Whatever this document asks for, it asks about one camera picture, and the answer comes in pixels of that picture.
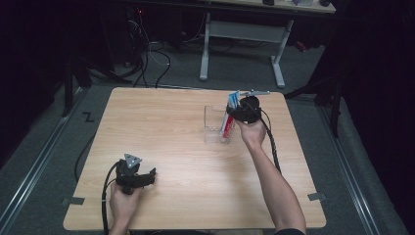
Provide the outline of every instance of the desk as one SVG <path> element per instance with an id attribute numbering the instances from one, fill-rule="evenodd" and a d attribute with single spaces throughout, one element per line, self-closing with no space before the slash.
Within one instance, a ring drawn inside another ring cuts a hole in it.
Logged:
<path id="1" fill-rule="evenodd" d="M 210 2 L 226 3 L 226 4 L 240 4 L 252 7 L 262 7 L 270 9 L 313 12 L 313 13 L 330 13 L 334 14 L 336 9 L 330 4 L 328 7 L 323 7 L 314 0 L 309 7 L 296 6 L 293 2 L 286 2 L 283 0 L 275 0 L 274 6 L 266 6 L 262 4 L 261 0 L 211 0 Z M 271 57 L 271 65 L 274 70 L 275 80 L 279 88 L 285 87 L 283 74 L 281 73 L 280 60 L 290 36 L 291 28 L 294 21 L 288 20 L 285 27 L 267 26 L 248 23 L 228 23 L 222 21 L 211 21 L 210 14 L 207 14 L 205 27 L 205 46 L 202 55 L 201 75 L 200 80 L 208 79 L 208 44 L 211 36 L 228 37 L 236 39 L 247 39 L 255 41 L 264 41 L 279 43 L 279 47 L 275 52 L 275 56 Z"/>
<path id="2" fill-rule="evenodd" d="M 157 168 L 143 190 L 131 229 L 273 228 L 251 156 L 235 129 L 229 144 L 206 144 L 205 106 L 224 106 L 230 91 L 116 88 L 64 221 L 68 230 L 101 230 L 101 192 L 110 167 L 128 153 L 143 159 L 139 173 Z M 258 97 L 272 122 L 283 175 L 307 227 L 326 223 L 284 96 Z M 272 161 L 268 140 L 263 148 Z M 108 209 L 109 223 L 112 223 Z"/>

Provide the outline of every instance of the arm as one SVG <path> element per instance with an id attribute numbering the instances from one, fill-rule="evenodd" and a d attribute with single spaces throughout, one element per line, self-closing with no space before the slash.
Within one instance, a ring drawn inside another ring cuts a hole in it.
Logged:
<path id="1" fill-rule="evenodd" d="M 114 216 L 110 235 L 125 235 L 128 224 L 134 215 L 142 188 L 134 189 L 132 195 L 122 193 L 122 187 L 115 182 L 111 184 L 110 206 Z"/>
<path id="2" fill-rule="evenodd" d="M 271 214 L 275 229 L 296 228 L 305 234 L 305 218 L 299 200 L 291 186 L 262 149 L 265 127 L 258 120 L 252 124 L 237 121 L 241 135 L 254 161 L 263 198 Z"/>

